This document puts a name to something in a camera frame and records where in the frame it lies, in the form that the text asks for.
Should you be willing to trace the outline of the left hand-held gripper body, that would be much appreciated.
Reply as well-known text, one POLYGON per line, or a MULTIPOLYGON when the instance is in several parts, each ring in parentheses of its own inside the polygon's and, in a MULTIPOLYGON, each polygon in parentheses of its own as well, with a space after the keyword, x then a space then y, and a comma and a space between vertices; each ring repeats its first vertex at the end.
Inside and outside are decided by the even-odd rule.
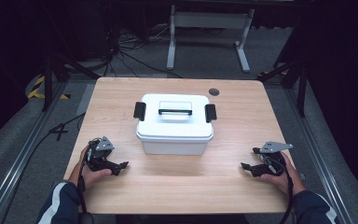
POLYGON ((89 148, 86 152, 86 164, 91 171, 96 172, 109 169, 113 172, 115 165, 106 158, 113 149, 113 144, 105 136, 89 141, 89 148))

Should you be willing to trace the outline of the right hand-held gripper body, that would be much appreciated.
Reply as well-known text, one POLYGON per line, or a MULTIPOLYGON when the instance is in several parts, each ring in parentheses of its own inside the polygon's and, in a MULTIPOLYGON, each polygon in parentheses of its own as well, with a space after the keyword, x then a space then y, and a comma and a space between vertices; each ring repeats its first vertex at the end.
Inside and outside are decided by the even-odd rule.
POLYGON ((262 161, 263 166, 256 170, 265 170, 269 175, 279 176, 283 173, 286 166, 285 160, 281 155, 281 151, 291 149, 292 144, 284 144, 278 142, 267 141, 262 147, 254 147, 253 152, 262 161))

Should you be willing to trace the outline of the person's right hand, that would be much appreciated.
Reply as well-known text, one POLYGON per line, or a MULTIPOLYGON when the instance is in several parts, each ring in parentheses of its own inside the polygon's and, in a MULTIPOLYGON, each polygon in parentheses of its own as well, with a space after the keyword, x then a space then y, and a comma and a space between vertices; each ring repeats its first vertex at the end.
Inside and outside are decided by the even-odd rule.
POLYGON ((275 185, 282 192, 284 192, 285 194, 288 194, 289 193, 288 177, 291 177, 292 182, 293 182, 293 195, 297 195, 299 192, 306 190, 305 185, 303 184, 299 173, 297 172, 295 167, 292 165, 291 161, 286 156, 286 154, 282 152, 281 155, 283 156, 283 158, 285 160, 287 173, 283 173, 280 176, 264 174, 264 175, 261 175, 261 179, 267 183, 275 185))

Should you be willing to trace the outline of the person's left hand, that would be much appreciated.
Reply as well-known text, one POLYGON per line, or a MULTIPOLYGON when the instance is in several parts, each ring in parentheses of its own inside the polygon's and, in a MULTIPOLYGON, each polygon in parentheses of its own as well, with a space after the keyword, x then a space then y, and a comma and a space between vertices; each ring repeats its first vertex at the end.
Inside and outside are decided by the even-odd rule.
POLYGON ((85 147, 80 154, 79 161, 76 163, 72 173, 69 175, 68 182, 73 183, 77 186, 79 174, 83 175, 85 189, 89 189, 99 179, 109 176, 112 174, 110 169, 103 169, 100 171, 93 172, 88 165, 82 166, 83 158, 87 148, 85 147))

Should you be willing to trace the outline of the black box latch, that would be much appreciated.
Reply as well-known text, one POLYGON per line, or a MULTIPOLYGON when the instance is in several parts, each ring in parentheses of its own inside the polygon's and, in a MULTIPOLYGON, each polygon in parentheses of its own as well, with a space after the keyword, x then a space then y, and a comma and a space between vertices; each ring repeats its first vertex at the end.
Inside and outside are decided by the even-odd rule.
POLYGON ((146 111, 146 103, 136 102, 134 111, 133 111, 133 117, 140 121, 144 121, 145 120, 145 111, 146 111))
POLYGON ((214 104, 207 104, 204 107, 205 110, 205 119, 207 123, 217 120, 216 107, 214 104))

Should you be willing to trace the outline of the white plastic storage box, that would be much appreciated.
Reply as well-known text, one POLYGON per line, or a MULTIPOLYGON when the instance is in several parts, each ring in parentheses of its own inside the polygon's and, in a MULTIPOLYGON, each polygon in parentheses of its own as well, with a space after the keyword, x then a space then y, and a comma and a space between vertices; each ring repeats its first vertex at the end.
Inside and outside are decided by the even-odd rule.
POLYGON ((165 136, 136 134, 146 154, 156 155, 202 155, 213 134, 207 136, 165 136))

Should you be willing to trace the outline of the white box lid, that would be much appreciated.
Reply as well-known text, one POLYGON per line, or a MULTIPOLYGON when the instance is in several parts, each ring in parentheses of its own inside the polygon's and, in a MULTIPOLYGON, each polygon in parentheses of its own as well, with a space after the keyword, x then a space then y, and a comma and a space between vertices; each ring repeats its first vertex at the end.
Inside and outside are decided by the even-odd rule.
POLYGON ((146 103, 145 120, 138 120, 136 133, 174 137, 213 134, 213 121, 206 122, 204 110, 210 101, 204 95, 148 93, 140 102, 146 103), (193 114, 159 115, 161 108, 191 109, 193 114))

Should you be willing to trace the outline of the black tripod stand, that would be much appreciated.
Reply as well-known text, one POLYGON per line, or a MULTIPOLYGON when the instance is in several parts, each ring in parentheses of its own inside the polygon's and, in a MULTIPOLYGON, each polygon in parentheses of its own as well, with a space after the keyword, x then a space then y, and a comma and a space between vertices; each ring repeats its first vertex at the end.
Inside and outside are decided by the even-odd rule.
POLYGON ((47 111, 53 101, 52 76, 55 76, 59 82, 67 82, 69 80, 70 76, 67 71, 67 68, 65 67, 66 64, 69 64, 76 71, 92 79, 99 78, 97 74, 95 74, 85 66, 81 65, 80 63, 70 60, 69 58, 66 58, 56 52, 50 53, 45 62, 43 72, 43 75, 45 77, 45 100, 43 111, 47 111))
POLYGON ((298 83, 296 107, 299 112, 299 115, 304 118, 304 106, 307 88, 307 71, 306 64, 303 61, 293 61, 290 63, 279 65, 277 68, 273 69, 270 72, 261 72, 256 79, 261 82, 265 82, 273 77, 276 77, 279 74, 282 74, 283 72, 286 73, 286 75, 281 81, 281 86, 284 89, 292 89, 295 84, 298 83))

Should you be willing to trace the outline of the yellow black hazard tape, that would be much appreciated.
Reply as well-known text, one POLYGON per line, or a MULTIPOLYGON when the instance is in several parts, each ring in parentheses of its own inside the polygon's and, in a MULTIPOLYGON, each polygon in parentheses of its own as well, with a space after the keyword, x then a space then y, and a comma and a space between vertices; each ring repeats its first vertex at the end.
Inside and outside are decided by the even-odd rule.
POLYGON ((44 93, 40 93, 38 90, 41 87, 41 85, 43 84, 43 82, 45 81, 45 77, 43 75, 40 75, 39 78, 36 80, 36 82, 34 83, 32 89, 30 90, 30 92, 28 93, 28 98, 38 98, 38 99, 44 99, 45 98, 45 94, 44 93))

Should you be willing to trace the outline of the aluminium floor rail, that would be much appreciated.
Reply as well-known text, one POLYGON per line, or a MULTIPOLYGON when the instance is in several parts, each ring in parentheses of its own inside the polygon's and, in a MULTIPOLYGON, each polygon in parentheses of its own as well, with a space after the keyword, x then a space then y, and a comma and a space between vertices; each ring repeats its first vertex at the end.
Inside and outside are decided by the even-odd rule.
POLYGON ((351 215, 342 200, 341 194, 337 187, 337 181, 334 178, 330 168, 324 161, 323 156, 317 146, 316 140, 311 132, 310 126, 305 118, 303 118, 298 112, 296 105, 296 96, 291 90, 284 89, 284 94, 288 100, 292 112, 295 114, 295 121, 299 125, 301 132, 305 136, 308 147, 310 148, 310 157, 321 178, 321 182, 326 191, 326 195, 329 198, 331 205, 337 212, 337 216, 340 219, 341 224, 353 224, 351 215))
POLYGON ((5 174, 5 178, 0 184, 0 221, 4 221, 10 206, 17 193, 18 186, 21 178, 26 170, 26 167, 34 155, 37 147, 48 136, 47 134, 38 141, 39 135, 51 114, 53 107, 57 104, 63 91, 66 88, 66 83, 58 83, 53 89, 53 101, 47 111, 40 111, 37 120, 34 123, 33 129, 27 135, 24 144, 21 146, 20 151, 16 155, 15 160, 10 164, 10 167, 5 174))

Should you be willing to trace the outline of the grey metal stand frame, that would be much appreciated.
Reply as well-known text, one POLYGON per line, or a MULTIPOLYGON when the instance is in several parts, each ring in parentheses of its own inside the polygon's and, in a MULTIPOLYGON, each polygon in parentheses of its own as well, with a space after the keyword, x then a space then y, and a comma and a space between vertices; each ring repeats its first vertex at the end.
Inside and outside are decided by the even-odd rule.
POLYGON ((241 38, 234 43, 237 55, 244 73, 250 72, 250 65, 247 61, 244 45, 247 35, 251 29, 251 23, 255 11, 250 9, 243 14, 212 13, 212 12, 184 12, 177 11, 176 6, 171 6, 170 15, 170 44, 166 68, 173 70, 175 60, 175 29, 180 28, 216 28, 216 29, 236 29, 242 30, 241 38))

